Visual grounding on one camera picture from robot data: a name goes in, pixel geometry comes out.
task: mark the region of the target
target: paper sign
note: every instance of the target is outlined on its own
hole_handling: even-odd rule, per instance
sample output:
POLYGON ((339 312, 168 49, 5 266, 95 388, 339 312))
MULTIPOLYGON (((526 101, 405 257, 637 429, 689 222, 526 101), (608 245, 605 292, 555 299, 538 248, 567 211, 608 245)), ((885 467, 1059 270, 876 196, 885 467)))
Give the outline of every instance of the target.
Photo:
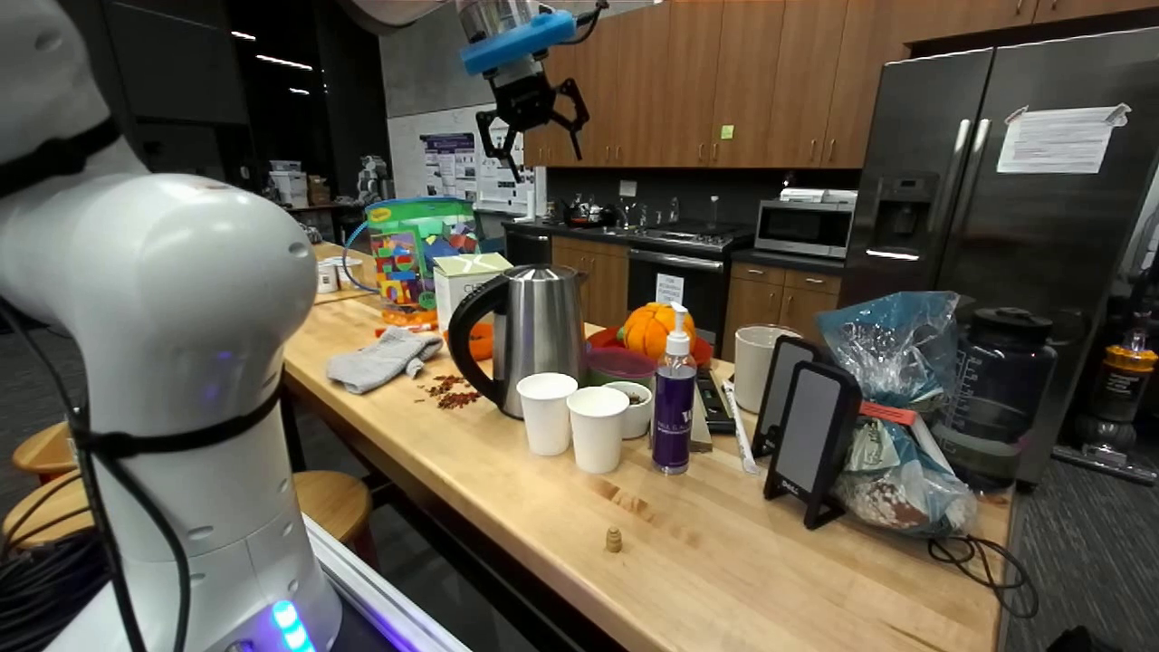
POLYGON ((999 172, 1096 172, 1126 104, 1015 113, 999 172))
POLYGON ((654 275, 654 299, 659 303, 673 303, 681 299, 684 303, 684 275, 654 275))

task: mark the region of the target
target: black strap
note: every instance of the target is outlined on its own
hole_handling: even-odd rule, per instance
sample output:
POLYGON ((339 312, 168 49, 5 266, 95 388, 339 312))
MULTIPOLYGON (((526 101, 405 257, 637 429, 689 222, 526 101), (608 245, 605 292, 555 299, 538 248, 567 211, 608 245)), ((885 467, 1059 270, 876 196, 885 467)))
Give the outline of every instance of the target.
POLYGON ((128 435, 128 429, 88 429, 88 422, 71 427, 71 435, 75 435, 79 447, 98 453, 98 457, 181 453, 181 447, 205 447, 205 446, 234 438, 234 435, 247 435, 274 404, 280 404, 280 392, 270 392, 252 414, 242 414, 234 418, 210 422, 200 429, 181 429, 181 435, 155 435, 155 438, 142 438, 142 435, 128 435))
POLYGON ((79 172, 83 161, 108 148, 120 138, 114 118, 108 114, 105 124, 79 130, 75 138, 50 138, 38 142, 38 148, 25 150, 21 158, 0 161, 0 200, 13 196, 21 189, 32 189, 47 177, 67 177, 79 172))

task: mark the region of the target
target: white robot body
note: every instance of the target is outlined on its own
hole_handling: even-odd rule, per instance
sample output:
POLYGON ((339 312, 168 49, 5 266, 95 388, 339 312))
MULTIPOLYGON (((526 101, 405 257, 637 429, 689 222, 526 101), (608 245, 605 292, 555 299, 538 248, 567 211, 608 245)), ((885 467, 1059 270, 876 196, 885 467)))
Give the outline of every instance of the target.
MULTIPOLYGON (((5 4, 0 49, 0 161, 108 118, 54 4, 5 4)), ((314 259, 303 226, 274 204, 205 177, 148 172, 114 142, 79 172, 0 196, 0 296, 75 336, 95 438, 174 438, 247 417, 280 392, 282 341, 312 309, 314 259)), ((142 637, 176 649, 174 551, 95 467, 142 637)), ((312 645, 331 649, 339 604, 309 545, 280 414, 234 438, 136 453, 122 467, 188 552, 183 649, 270 649, 287 632, 270 604, 287 600, 312 645)), ((128 649, 128 632, 120 615, 108 625, 108 609, 88 609, 58 649, 128 649)))

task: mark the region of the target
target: stool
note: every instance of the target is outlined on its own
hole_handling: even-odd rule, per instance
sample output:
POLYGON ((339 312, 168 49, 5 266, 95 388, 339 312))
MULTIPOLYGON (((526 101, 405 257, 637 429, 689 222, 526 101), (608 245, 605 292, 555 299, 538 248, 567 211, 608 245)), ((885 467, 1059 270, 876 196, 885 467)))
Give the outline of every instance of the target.
POLYGON ((320 528, 350 545, 364 563, 375 563, 369 487, 360 478, 339 472, 297 472, 289 481, 297 505, 320 521, 320 528))
POLYGON ((13 446, 11 463, 25 474, 35 474, 38 484, 67 474, 75 467, 67 422, 50 422, 21 446, 13 446))
POLYGON ((6 537, 13 528, 11 537, 17 545, 43 545, 43 542, 64 539, 79 528, 91 528, 91 525, 95 525, 95 513, 88 509, 83 481, 71 472, 71 474, 58 474, 58 478, 43 481, 29 496, 21 496, 6 509, 0 533, 6 537))

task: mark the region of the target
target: plastic bag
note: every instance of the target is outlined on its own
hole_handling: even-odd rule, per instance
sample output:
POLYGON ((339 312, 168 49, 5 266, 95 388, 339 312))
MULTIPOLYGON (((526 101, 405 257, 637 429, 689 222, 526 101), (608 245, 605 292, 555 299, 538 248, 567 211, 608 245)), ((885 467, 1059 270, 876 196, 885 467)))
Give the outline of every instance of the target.
POLYGON ((955 292, 888 292, 819 317, 829 354, 862 385, 865 404, 838 499, 905 537, 967 533, 979 499, 932 438, 921 404, 943 394, 955 354, 955 292))

